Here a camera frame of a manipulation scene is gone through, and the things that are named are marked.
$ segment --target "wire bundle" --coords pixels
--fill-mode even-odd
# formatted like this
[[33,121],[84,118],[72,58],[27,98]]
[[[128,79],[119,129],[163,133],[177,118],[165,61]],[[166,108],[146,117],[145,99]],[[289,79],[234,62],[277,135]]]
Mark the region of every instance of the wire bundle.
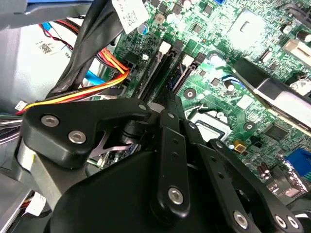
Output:
[[77,89],[95,56],[121,32],[123,27],[112,2],[94,0],[80,27],[69,64],[47,97]]

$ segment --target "ram slot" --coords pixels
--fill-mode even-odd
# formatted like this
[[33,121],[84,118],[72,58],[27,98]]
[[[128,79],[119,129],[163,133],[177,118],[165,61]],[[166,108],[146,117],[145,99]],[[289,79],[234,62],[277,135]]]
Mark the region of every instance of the ram slot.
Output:
[[190,74],[195,71],[202,64],[202,62],[204,62],[205,58],[206,55],[202,53],[198,53],[195,59],[191,58],[188,55],[185,55],[182,63],[179,66],[179,69],[175,73],[173,73],[175,77],[171,77],[171,79],[173,80],[173,87],[168,88],[171,89],[174,94],[177,94],[187,81]]
[[159,68],[162,67],[162,64],[166,62],[171,47],[172,46],[169,43],[162,41],[158,52],[154,55],[153,59],[148,64],[148,67],[142,75],[132,97],[141,99],[143,95],[145,96],[147,86],[149,85],[154,74],[156,74]]

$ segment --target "capacitor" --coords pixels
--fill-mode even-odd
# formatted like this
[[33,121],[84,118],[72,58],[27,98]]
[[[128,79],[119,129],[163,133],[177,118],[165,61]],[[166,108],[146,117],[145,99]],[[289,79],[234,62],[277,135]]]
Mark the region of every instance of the capacitor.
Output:
[[262,169],[261,166],[257,166],[256,169],[257,169],[257,171],[259,172],[259,174],[260,174],[261,177],[265,177],[265,176],[266,176],[266,174],[264,173],[264,171],[263,171],[263,169]]
[[243,159],[242,163],[244,163],[245,166],[247,166],[247,167],[251,167],[252,166],[252,163],[251,163],[250,159]]
[[140,35],[146,35],[149,32],[149,25],[147,23],[140,24],[137,28]]
[[141,55],[141,58],[144,60],[144,61],[148,61],[149,58],[150,58],[150,51],[145,51],[142,55]]
[[260,166],[261,166],[264,173],[268,174],[270,172],[269,167],[265,162],[261,163]]
[[292,31],[292,26],[291,25],[286,25],[284,28],[283,28],[283,33],[284,34],[289,34],[291,31]]
[[191,0],[182,0],[181,3],[185,9],[189,9],[191,7]]
[[233,144],[232,141],[227,141],[226,144],[227,144],[227,147],[228,147],[230,150],[233,150],[233,149],[235,148],[235,146],[234,146],[234,144]]
[[297,38],[307,43],[311,42],[311,34],[303,30],[297,33]]
[[224,85],[228,91],[233,91],[235,89],[234,85],[230,80],[224,81]]

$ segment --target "integrated circuit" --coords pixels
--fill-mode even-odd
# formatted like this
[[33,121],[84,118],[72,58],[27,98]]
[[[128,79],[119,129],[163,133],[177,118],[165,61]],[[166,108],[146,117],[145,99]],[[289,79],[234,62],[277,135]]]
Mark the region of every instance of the integrated circuit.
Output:
[[182,7],[178,4],[175,3],[173,9],[172,9],[172,12],[179,15],[182,11]]
[[159,6],[159,4],[160,4],[160,0],[151,0],[152,6],[157,7],[157,6]]
[[155,22],[162,25],[164,23],[164,20],[165,20],[165,16],[158,13],[156,16],[155,16]]
[[210,5],[207,5],[204,9],[204,12],[208,15],[210,15],[210,13],[212,13],[213,8]]
[[198,24],[196,24],[193,28],[193,31],[196,33],[200,33],[201,30],[202,30],[202,28]]
[[278,125],[272,125],[264,132],[264,134],[279,142],[287,135],[287,131]]
[[160,6],[159,6],[159,12],[165,13],[166,10],[167,10],[167,6],[165,4],[163,4],[163,3],[161,3]]

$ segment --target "electrolytic capacitor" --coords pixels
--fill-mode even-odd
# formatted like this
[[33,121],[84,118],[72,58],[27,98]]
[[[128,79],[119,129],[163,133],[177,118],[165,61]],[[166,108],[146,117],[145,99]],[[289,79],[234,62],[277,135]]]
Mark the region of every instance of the electrolytic capacitor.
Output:
[[311,34],[304,30],[301,30],[297,33],[297,38],[307,43],[311,42]]
[[261,177],[265,177],[266,174],[264,173],[263,169],[261,166],[257,166],[257,171],[259,172]]
[[228,147],[230,150],[233,150],[233,149],[234,149],[234,144],[233,144],[232,141],[227,141],[226,144],[227,144],[227,147]]
[[266,174],[268,174],[270,172],[269,167],[265,162],[261,163],[261,168],[262,168],[263,172]]
[[186,9],[189,9],[191,7],[191,0],[182,0],[181,3]]
[[228,91],[233,91],[235,89],[234,85],[230,80],[224,81],[224,85]]

